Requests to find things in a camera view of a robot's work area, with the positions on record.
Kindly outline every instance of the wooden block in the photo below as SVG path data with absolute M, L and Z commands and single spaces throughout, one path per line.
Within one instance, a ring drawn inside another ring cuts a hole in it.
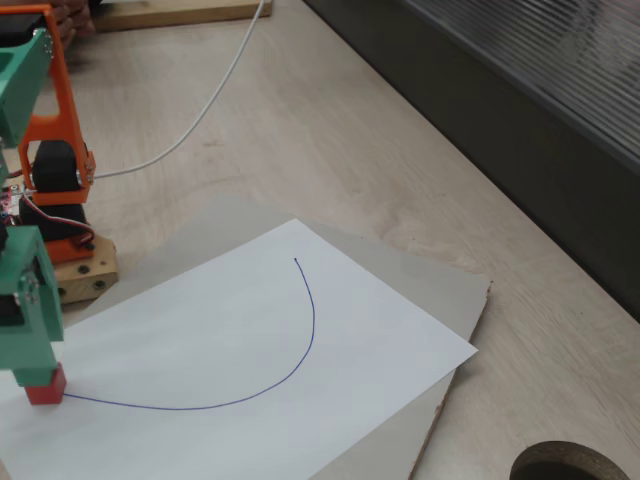
M 100 5 L 94 23 L 99 32 L 190 25 L 252 18 L 260 0 L 148 0 Z M 262 16 L 271 15 L 267 0 Z
M 98 298 L 118 281 L 116 248 L 111 240 L 96 236 L 93 258 L 55 267 L 63 305 Z

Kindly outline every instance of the round hole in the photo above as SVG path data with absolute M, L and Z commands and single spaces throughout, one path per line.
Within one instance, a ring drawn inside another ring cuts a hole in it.
M 590 448 L 570 442 L 544 442 L 516 459 L 510 480 L 629 480 L 618 466 Z

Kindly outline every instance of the paper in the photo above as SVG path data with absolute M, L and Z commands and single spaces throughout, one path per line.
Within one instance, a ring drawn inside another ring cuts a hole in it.
M 69 394 L 248 399 L 34 408 L 2 372 L 13 480 L 307 479 L 475 352 L 298 221 L 66 333 Z

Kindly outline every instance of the light wood surface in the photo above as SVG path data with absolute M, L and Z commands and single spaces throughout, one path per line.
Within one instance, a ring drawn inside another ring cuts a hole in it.
M 260 0 L 144 0 L 108 2 L 97 10 L 95 25 L 100 32 L 192 25 L 252 18 Z M 271 15 L 267 0 L 262 16 Z
M 72 80 L 98 168 L 137 164 L 184 131 L 246 26 L 81 45 Z M 299 0 L 280 0 L 258 24 L 184 147 L 99 181 L 87 215 L 126 270 L 216 193 L 494 281 L 480 352 L 454 381 L 416 478 L 506 480 L 516 457 L 545 440 L 583 444 L 640 478 L 638 324 Z

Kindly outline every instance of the green robot arm part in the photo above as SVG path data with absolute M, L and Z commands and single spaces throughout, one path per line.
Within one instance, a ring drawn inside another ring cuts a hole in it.
M 22 140 L 47 78 L 51 51 L 51 36 L 43 28 L 24 45 L 0 47 L 1 147 L 14 148 Z
M 0 369 L 23 387 L 47 386 L 57 363 L 51 342 L 63 340 L 53 265 L 37 227 L 8 228 L 0 257 Z

